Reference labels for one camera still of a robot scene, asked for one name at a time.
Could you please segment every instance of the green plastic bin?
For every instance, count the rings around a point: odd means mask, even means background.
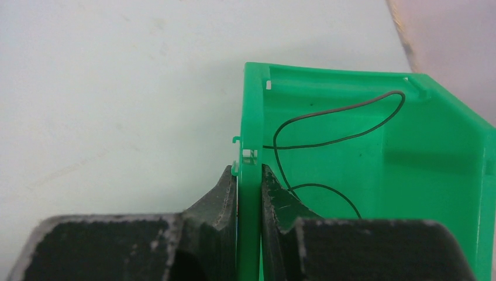
[[[405,93],[401,110],[358,138],[318,148],[279,150],[288,182],[339,190],[363,218],[421,218],[448,227],[481,281],[491,279],[496,187],[496,131],[424,74],[323,70],[247,63],[239,160],[239,281],[259,277],[261,165],[279,173],[271,146],[288,119]],[[294,122],[278,146],[306,145],[363,132],[398,106],[392,95],[360,108]],[[295,190],[323,217],[354,218],[351,206],[319,187]]]

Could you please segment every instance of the black wire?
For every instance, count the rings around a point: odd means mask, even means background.
[[[336,140],[331,140],[329,142],[314,143],[312,145],[277,146],[277,136],[282,131],[282,129],[284,129],[284,127],[286,127],[287,125],[289,125],[291,123],[294,123],[294,122],[297,122],[297,121],[300,121],[300,120],[303,120],[303,119],[307,119],[307,118],[310,118],[310,117],[316,117],[316,116],[321,116],[321,115],[326,115],[326,114],[332,114],[332,113],[336,113],[336,112],[340,112],[340,111],[346,111],[346,110],[350,110],[350,109],[354,109],[354,108],[358,108],[358,107],[363,107],[365,105],[372,104],[372,103],[374,103],[376,101],[380,101],[383,98],[387,98],[390,95],[400,95],[401,96],[401,101],[399,102],[398,107],[396,107],[396,109],[393,111],[393,113],[391,115],[389,115],[386,119],[384,119],[382,122],[380,122],[376,126],[370,128],[370,129],[368,129],[366,131],[363,131],[361,133],[357,133],[357,134],[351,135],[351,136],[345,136],[344,138],[340,138],[340,139],[336,139]],[[372,131],[375,131],[379,127],[381,127],[384,124],[386,124],[389,120],[391,120],[391,118],[393,118],[398,113],[398,111],[400,111],[400,109],[403,107],[403,104],[405,103],[405,99],[406,99],[406,96],[405,96],[405,94],[402,91],[395,90],[395,91],[387,92],[387,93],[385,93],[383,95],[380,95],[378,97],[375,97],[375,98],[373,98],[371,100],[360,102],[358,104],[348,105],[346,107],[340,107],[340,108],[334,108],[334,109],[327,109],[327,110],[324,110],[324,111],[314,112],[314,113],[310,113],[310,114],[301,115],[301,116],[298,116],[298,117],[295,117],[295,118],[291,118],[291,119],[285,121],[281,126],[279,126],[279,128],[277,128],[277,130],[275,131],[275,134],[274,134],[274,138],[273,138],[273,145],[272,146],[264,145],[263,148],[274,149],[275,161],[277,162],[277,166],[279,168],[279,171],[281,172],[281,176],[282,176],[282,178],[284,180],[284,183],[288,186],[288,190],[297,199],[299,199],[299,197],[297,196],[296,192],[294,191],[295,189],[298,189],[298,188],[301,188],[301,187],[307,187],[307,186],[322,187],[322,188],[328,189],[328,190],[336,193],[337,195],[339,195],[343,199],[345,199],[350,204],[350,206],[354,209],[354,211],[357,214],[358,218],[361,218],[360,212],[358,211],[358,209],[356,208],[356,206],[353,204],[353,202],[348,197],[346,197],[344,194],[342,194],[341,192],[337,191],[336,189],[333,189],[332,187],[326,186],[324,184],[319,184],[319,183],[305,183],[305,184],[300,184],[298,186],[291,187],[291,185],[288,182],[288,179],[286,178],[286,175],[284,173],[283,166],[281,165],[281,160],[279,159],[279,152],[278,152],[278,150],[301,149],[301,148],[317,148],[319,146],[331,145],[333,143],[338,143],[338,142],[346,141],[348,139],[358,138],[359,136],[366,135],[366,134],[368,134],[368,133],[370,133]]]

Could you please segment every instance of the worn black surface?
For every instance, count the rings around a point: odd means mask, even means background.
[[[48,219],[9,280],[234,280],[236,199],[228,166],[183,213]]]
[[[270,280],[475,280],[434,221],[331,220],[307,209],[263,166],[264,277]]]

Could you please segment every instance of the thin cable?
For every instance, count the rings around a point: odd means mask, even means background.
[[[346,111],[346,110],[350,110],[350,109],[354,109],[354,108],[358,108],[358,107],[363,107],[365,105],[372,104],[374,102],[377,102],[377,101],[380,101],[380,100],[382,100],[384,98],[387,98],[390,95],[399,95],[399,96],[401,96],[401,101],[399,102],[398,106],[392,112],[392,114],[389,115],[385,120],[383,120],[382,122],[380,122],[376,126],[370,128],[370,129],[368,129],[366,131],[363,131],[361,133],[357,133],[357,134],[351,135],[351,136],[345,136],[344,138],[340,138],[340,139],[336,139],[336,140],[331,140],[329,142],[314,143],[314,144],[311,144],[311,145],[294,145],[294,146],[280,146],[280,147],[277,146],[277,136],[282,131],[282,129],[284,129],[284,127],[286,127],[287,125],[289,125],[291,123],[294,123],[294,122],[297,122],[297,121],[300,121],[300,120],[303,120],[303,119],[311,118],[311,117],[316,117],[316,116],[321,116],[321,115],[326,115],[326,114],[332,114],[332,113],[336,113],[336,112],[340,112],[340,111]],[[333,143],[338,143],[338,142],[346,141],[348,139],[358,138],[359,136],[366,135],[366,134],[368,134],[368,133],[370,133],[372,131],[375,131],[376,129],[378,129],[381,126],[383,126],[384,124],[386,124],[389,120],[391,120],[391,118],[393,118],[400,111],[400,109],[403,107],[403,104],[405,103],[405,99],[406,99],[406,96],[405,96],[405,94],[402,91],[395,90],[395,91],[387,92],[387,93],[385,93],[383,95],[380,95],[380,96],[378,96],[376,98],[373,98],[371,100],[360,102],[358,104],[348,105],[346,107],[340,107],[340,108],[334,108],[334,109],[327,109],[327,110],[324,110],[324,111],[314,112],[314,113],[310,113],[310,114],[301,115],[301,116],[298,116],[298,117],[295,117],[295,118],[291,118],[291,119],[285,121],[281,126],[279,126],[279,128],[277,128],[277,130],[275,131],[274,137],[273,137],[273,145],[272,146],[264,145],[263,148],[274,149],[275,161],[277,162],[277,166],[279,168],[279,171],[281,172],[281,176],[283,177],[284,183],[288,187],[288,190],[297,199],[299,199],[299,197],[297,196],[297,194],[294,191],[294,189],[297,189],[297,188],[300,188],[300,187],[306,187],[306,186],[322,187],[322,188],[328,189],[328,190],[336,193],[337,195],[339,195],[343,199],[345,199],[351,205],[351,207],[355,210],[355,213],[357,214],[358,218],[361,218],[360,212],[358,211],[358,209],[356,208],[356,206],[352,203],[352,201],[349,200],[348,197],[346,197],[344,194],[342,194],[341,192],[337,191],[336,189],[333,189],[332,187],[329,187],[329,186],[326,186],[326,185],[323,185],[323,184],[318,184],[318,183],[305,183],[305,184],[300,184],[300,185],[295,186],[295,187],[291,187],[291,185],[288,182],[288,179],[286,178],[286,175],[284,173],[283,166],[281,165],[281,160],[279,159],[279,152],[278,152],[278,150],[301,149],[301,148],[317,148],[317,147],[320,147],[320,146],[331,145]]]

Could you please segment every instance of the white surface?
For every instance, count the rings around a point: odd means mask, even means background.
[[[382,1],[3,1],[0,279],[44,218],[207,192],[236,158],[246,61],[409,71]]]
[[[392,0],[429,74],[496,126],[496,2]]]

